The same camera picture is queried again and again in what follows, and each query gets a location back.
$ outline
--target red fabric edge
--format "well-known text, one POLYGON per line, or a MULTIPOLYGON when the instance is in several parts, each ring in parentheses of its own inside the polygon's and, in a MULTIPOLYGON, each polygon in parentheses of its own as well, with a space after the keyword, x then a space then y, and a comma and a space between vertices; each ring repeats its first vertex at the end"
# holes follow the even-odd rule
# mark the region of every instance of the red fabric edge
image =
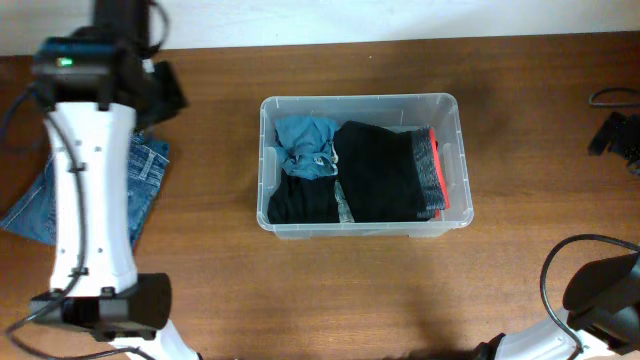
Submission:
POLYGON ((436 165, 436 173, 438 174, 438 181, 440 182, 440 188, 442 189, 442 195, 444 195, 444 201, 446 208, 451 207, 449 203, 449 193, 447 192, 447 184, 444 182, 444 176, 442 175, 442 166, 440 166, 440 155, 438 154, 438 148, 436 147, 436 131, 429 129, 429 138, 431 139, 431 148, 433 149, 433 163, 436 165))

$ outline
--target green led light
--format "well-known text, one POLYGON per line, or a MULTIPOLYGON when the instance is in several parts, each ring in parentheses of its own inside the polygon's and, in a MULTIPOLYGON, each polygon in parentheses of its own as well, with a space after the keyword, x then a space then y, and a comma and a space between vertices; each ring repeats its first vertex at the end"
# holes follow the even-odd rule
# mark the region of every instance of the green led light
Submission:
POLYGON ((70 58, 58 58, 57 62, 59 67, 67 67, 73 65, 73 59, 70 58))

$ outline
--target cable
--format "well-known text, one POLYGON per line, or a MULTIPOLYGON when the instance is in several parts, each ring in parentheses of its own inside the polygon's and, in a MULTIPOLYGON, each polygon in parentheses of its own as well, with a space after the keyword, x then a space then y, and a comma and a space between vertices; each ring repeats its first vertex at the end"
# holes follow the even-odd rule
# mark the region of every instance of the cable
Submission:
POLYGON ((625 87, 608 87, 608 88, 604 88, 604 89, 602 89, 600 91, 596 91, 593 94, 591 94, 591 96, 589 96, 589 105, 592 106, 592 107, 598 107, 598 108, 640 107, 640 102, 635 102, 635 103, 630 103, 630 102, 626 102, 626 103, 595 102, 595 100, 600 95, 609 94, 609 93, 616 93, 616 92, 627 93, 627 94, 631 94, 631 95, 635 95, 635 96, 640 96, 640 91, 638 91, 636 89, 625 88, 625 87))
POLYGON ((6 144, 7 130, 9 128, 9 124, 11 123, 11 119, 13 119, 13 116, 15 115, 16 111, 18 111, 20 105, 22 105, 22 103, 24 103, 33 95, 33 91, 33 85, 29 85, 27 89, 16 98, 9 110, 4 115, 2 124, 0 125, 0 147, 3 151, 12 154, 26 154, 38 150, 42 146, 42 144, 44 144, 45 136, 42 136, 40 139, 34 141, 29 146, 13 147, 6 144))
POLYGON ((540 273, 540 296, 542 297, 542 303, 544 304, 544 308, 547 310, 547 313, 551 317, 551 320, 553 320, 553 322, 556 323, 556 325, 558 325, 558 327, 562 329, 562 331, 564 331, 567 335, 569 335, 569 337, 573 339, 573 341, 576 342, 576 350, 573 352, 571 357, 569 357, 569 360, 575 359, 578 355, 584 352, 582 340, 575 332, 573 332, 573 330, 571 330, 564 322, 562 322, 562 320, 558 318, 556 313, 551 308, 551 305, 549 304, 549 298, 547 297, 547 272, 549 271, 551 261, 553 261, 553 258, 563 247, 571 244, 572 242, 585 240, 604 242, 607 244, 617 245, 629 250, 640 252, 640 246, 632 244, 630 242, 618 240, 616 238, 604 235, 581 234, 571 236, 562 240, 560 243, 558 243, 558 245, 551 249, 551 252, 549 253, 549 255, 547 255, 547 258, 544 261, 544 265, 542 265, 542 271, 540 273))
POLYGON ((158 43, 156 45, 151 46, 148 49, 148 53, 146 55, 148 55, 149 58, 151 58, 152 56, 154 56, 155 54, 158 53, 158 51, 160 51, 160 48, 162 47, 162 45, 164 45, 165 41, 167 41, 167 38, 169 37, 169 15, 167 15, 167 11, 162 7, 162 5, 160 5, 159 2, 157 2, 156 0, 149 0, 149 5, 152 7, 155 7, 158 12, 160 13, 160 17, 162 17, 162 22, 163 22, 163 30, 162 30, 162 37, 160 38, 160 41, 158 41, 158 43))
POLYGON ((107 356, 112 356, 112 355, 117 355, 122 353, 132 353, 142 357, 145 360, 154 360, 153 357, 147 355, 145 352, 143 352, 139 348, 134 348, 134 347, 103 351, 95 354, 82 355, 82 356, 56 357, 27 345, 26 343, 24 343, 22 340, 18 339, 14 335, 14 333, 17 330, 24 327, 28 323, 60 307, 62 303, 66 300, 67 295, 71 293, 73 288, 76 286, 76 284, 80 280, 80 276, 82 276, 82 269, 85 267, 85 263, 86 263, 87 216, 86 216, 86 209, 85 209, 84 188, 82 186, 82 177, 80 176, 81 164, 78 161, 78 158, 74 153, 73 148, 71 147, 71 142, 69 141, 67 136, 62 132, 58 123, 56 123, 56 121, 53 119, 51 114, 49 114, 49 112, 46 109, 44 109, 42 106, 41 106, 41 110, 43 111, 46 117, 45 121, 57 133, 58 137, 62 141, 62 144, 64 145, 67 151, 67 154, 69 156, 69 161, 71 162, 70 172, 73 174, 75 185, 76 185, 76 191, 78 192, 77 198, 78 198, 79 235, 80 235, 80 244, 78 249, 78 262, 77 262, 75 271, 73 271, 69 275, 71 277, 71 280, 69 281, 67 286, 61 292, 58 293, 58 296, 56 297, 56 299, 48 303, 46 306, 44 306, 40 310, 35 311, 31 315, 9 326, 5 330, 5 336, 9 339, 9 341, 11 341, 12 344, 17 346, 24 352, 28 353, 31 356, 34 356, 39 359, 44 359, 44 360, 91 360, 91 359, 100 359, 107 356))

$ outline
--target folded black garment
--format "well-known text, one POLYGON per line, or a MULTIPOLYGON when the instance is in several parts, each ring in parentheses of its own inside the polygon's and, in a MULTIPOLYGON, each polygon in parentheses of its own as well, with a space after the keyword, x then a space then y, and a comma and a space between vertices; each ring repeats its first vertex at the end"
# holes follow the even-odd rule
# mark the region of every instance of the folded black garment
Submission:
POLYGON ((282 170, 280 186, 269 200, 271 224, 339 223, 335 176, 307 180, 282 170))
POLYGON ((448 207, 432 128, 394 133, 349 121, 334 146, 355 222, 424 221, 448 207))

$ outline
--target light blue cloth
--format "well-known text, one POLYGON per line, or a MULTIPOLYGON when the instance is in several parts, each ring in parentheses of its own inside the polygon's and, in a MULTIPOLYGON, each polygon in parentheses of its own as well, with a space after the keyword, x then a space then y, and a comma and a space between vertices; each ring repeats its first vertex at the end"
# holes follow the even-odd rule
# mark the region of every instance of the light blue cloth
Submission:
POLYGON ((340 129, 326 117, 289 116, 276 120, 278 160, 289 176, 313 180, 338 174, 333 134, 340 129))

